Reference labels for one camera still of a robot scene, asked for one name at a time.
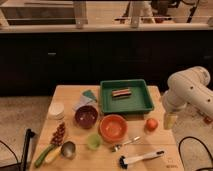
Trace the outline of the translucent yellowish gripper finger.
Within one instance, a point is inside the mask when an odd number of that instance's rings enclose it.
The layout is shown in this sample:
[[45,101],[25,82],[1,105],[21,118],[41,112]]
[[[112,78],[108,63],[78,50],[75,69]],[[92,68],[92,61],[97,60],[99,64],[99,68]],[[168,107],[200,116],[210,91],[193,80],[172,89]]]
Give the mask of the translucent yellowish gripper finger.
[[166,113],[164,115],[164,129],[169,130],[173,127],[178,116],[175,113]]

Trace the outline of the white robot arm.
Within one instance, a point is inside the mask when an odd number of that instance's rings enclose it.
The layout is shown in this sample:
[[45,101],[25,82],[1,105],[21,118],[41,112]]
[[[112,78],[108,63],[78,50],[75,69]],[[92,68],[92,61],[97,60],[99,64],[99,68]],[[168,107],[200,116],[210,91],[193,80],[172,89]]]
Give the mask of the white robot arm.
[[201,66],[191,67],[169,76],[168,90],[162,96],[166,130],[173,127],[177,112],[188,104],[195,106],[209,119],[213,119],[213,90],[207,87],[210,80],[209,71]]

